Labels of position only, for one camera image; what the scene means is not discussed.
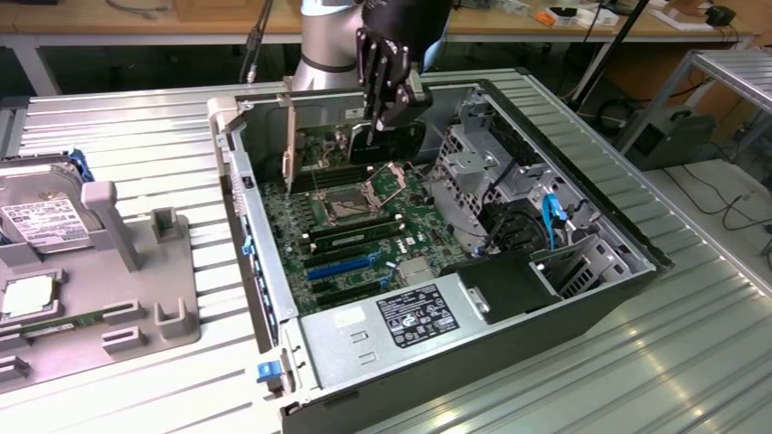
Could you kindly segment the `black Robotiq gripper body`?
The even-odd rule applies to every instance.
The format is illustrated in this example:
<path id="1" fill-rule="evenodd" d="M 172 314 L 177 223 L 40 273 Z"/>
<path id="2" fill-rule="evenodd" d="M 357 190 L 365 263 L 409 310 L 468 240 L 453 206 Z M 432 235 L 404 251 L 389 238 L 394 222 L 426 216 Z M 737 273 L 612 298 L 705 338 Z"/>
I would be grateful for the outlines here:
<path id="1" fill-rule="evenodd" d="M 450 0 L 369 0 L 362 2 L 366 34 L 408 47 L 410 61 L 426 69 L 449 25 Z"/>

